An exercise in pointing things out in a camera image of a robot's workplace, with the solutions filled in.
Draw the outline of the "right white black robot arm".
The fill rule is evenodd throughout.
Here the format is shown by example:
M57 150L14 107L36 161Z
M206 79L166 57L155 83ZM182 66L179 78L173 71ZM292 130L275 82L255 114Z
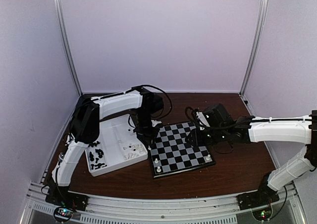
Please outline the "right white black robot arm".
M254 201L264 205L284 185L317 167L317 114L291 118L242 116L237 120L225 111L194 110L189 120L195 125L186 141L192 146L212 146L226 141L257 143L264 141L297 142L304 147L280 168L266 174Z

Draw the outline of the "black white chess board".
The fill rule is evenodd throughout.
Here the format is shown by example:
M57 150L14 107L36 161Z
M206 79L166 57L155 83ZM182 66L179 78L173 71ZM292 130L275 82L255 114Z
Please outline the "black white chess board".
M194 128L195 125L189 121L160 128L154 142L154 148L149 150L153 178L161 178L216 164L207 147L193 147L185 142L186 136ZM210 161L206 161L208 154L211 155ZM155 158L159 160L158 164L154 163ZM157 167L161 168L160 173L156 172Z

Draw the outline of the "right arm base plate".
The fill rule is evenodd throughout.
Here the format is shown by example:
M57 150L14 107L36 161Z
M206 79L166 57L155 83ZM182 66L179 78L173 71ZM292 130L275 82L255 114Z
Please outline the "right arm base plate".
M279 200L280 198L277 193L268 194L259 191L243 193L237 196L240 210L253 209L260 206L269 205L270 203L274 203Z

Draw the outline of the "white compartment tray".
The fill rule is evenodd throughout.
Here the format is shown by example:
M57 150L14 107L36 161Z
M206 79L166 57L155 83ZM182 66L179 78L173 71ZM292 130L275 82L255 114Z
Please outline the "white compartment tray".
M148 154L131 160L124 159L123 146L132 142L141 142L133 132L133 122L128 119L129 115L125 114L100 122L100 135L96 141L100 141L105 152L107 167L90 171L87 165L92 176L103 175L148 159Z

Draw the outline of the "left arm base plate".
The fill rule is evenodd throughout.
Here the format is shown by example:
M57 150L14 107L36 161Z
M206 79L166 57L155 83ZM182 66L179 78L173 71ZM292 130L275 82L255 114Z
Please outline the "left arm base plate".
M88 204L89 197L82 194L67 193L60 195L59 193L48 194L45 198L47 203L57 206L66 207L72 210L85 211Z

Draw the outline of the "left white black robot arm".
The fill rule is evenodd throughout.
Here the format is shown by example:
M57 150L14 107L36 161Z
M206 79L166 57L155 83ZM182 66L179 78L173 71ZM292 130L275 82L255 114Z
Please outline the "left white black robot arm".
M159 130L152 115L163 108L162 97L145 86L105 96L82 96L72 115L67 148L47 180L48 196L60 206L71 202L68 189L83 154L93 176L145 160L146 148Z

